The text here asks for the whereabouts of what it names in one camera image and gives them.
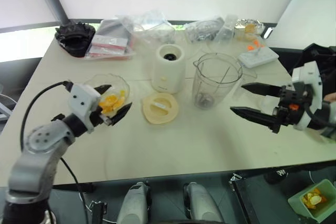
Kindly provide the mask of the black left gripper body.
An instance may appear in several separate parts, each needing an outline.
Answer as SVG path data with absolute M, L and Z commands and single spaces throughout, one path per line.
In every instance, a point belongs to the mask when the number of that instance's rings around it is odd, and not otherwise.
M 105 124 L 107 126 L 112 124 L 111 118 L 102 113 L 102 107 L 100 106 L 97 106 L 97 108 L 91 112 L 89 119 L 94 127 L 100 124 Z

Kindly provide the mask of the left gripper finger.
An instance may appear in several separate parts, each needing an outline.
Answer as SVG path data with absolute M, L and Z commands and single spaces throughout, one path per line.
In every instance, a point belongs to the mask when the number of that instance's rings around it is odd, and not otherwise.
M 115 125 L 119 121 L 121 121 L 126 116 L 128 111 L 130 110 L 131 106 L 132 106 L 132 102 L 130 102 L 130 103 L 124 105 L 122 108 L 120 108 L 114 116 L 108 117 L 108 119 L 106 121 L 106 125 Z
M 111 88 L 110 84 L 103 84 L 98 87 L 95 87 L 94 89 L 99 93 L 99 94 L 104 94 L 108 89 Z

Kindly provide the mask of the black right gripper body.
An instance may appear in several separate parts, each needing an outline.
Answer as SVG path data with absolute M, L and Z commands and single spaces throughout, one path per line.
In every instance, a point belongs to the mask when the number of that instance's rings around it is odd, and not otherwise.
M 297 90 L 290 90 L 287 86 L 272 86 L 271 95 L 279 98 L 273 114 L 275 122 L 271 125 L 273 133 L 278 133 L 282 125 L 293 125 L 298 130 L 308 126 L 310 119 L 306 108 L 313 100 L 310 84 L 298 83 Z

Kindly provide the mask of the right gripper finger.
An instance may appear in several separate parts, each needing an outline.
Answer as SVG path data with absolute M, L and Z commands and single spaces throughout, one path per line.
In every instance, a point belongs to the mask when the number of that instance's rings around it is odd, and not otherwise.
M 272 129 L 276 119 L 272 115 L 264 114 L 259 110 L 244 107 L 244 106 L 231 106 L 230 110 L 233 111 L 236 115 L 244 118 L 253 123 L 257 123 L 263 126 L 267 126 L 269 129 Z
M 272 96 L 272 97 L 279 97 L 280 91 L 282 87 L 274 86 L 265 83 L 253 82 L 253 83 L 246 83 L 241 86 L 243 89 L 257 95 L 263 96 Z

